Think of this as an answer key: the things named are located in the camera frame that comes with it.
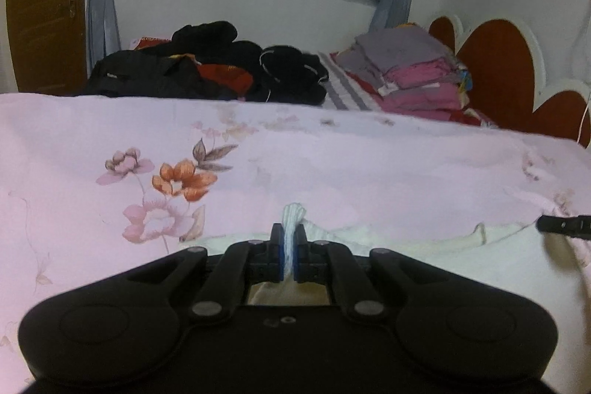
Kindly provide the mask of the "white knit sweater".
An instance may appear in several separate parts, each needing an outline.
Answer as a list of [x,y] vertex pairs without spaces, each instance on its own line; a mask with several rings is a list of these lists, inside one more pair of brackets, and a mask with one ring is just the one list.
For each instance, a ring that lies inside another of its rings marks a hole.
[[472,231],[437,240],[390,235],[382,227],[358,224],[331,229],[304,215],[300,204],[283,210],[283,227],[304,224],[312,241],[334,241],[358,255],[390,248],[436,267],[504,288],[545,307],[559,331],[558,346],[543,378],[560,393],[590,390],[590,243],[541,233],[534,221],[484,222]]

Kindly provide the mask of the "stack of folded clothes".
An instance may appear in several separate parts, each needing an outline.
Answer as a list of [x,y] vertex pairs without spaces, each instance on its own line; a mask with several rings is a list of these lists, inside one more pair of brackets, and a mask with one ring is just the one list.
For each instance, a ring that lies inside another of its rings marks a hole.
[[415,23],[356,37],[345,50],[319,53],[327,75],[324,106],[493,127],[471,104],[472,76],[454,50]]

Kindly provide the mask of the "pile of dark clothes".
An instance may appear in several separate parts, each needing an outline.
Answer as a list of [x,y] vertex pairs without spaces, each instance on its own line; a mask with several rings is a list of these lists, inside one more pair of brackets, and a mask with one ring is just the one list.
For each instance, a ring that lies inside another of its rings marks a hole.
[[329,74],[293,46],[239,40],[228,21],[186,25],[167,39],[142,38],[98,61],[82,91],[109,98],[242,100],[319,106]]

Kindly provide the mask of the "pink floral bed sheet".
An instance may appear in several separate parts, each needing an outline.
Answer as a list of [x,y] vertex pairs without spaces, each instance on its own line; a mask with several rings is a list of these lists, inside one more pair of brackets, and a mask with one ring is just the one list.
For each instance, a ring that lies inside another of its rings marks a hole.
[[283,210],[437,240],[590,210],[563,139],[372,112],[176,99],[1,98],[1,389],[32,379],[36,303],[188,246],[263,238]]

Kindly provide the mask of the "red white scalloped headboard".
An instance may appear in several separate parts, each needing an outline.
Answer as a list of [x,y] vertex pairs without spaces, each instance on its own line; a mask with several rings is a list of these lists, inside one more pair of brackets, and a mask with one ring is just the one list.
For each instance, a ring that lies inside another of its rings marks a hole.
[[577,79],[549,81],[525,23],[494,18],[465,31],[457,16],[442,15],[428,31],[468,68],[470,106],[498,127],[590,146],[590,88]]

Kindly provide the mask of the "brown wooden door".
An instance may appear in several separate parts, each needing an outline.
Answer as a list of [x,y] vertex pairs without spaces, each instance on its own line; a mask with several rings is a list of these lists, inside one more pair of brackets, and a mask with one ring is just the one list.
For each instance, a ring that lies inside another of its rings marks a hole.
[[85,0],[6,0],[18,90],[76,94],[87,79]]

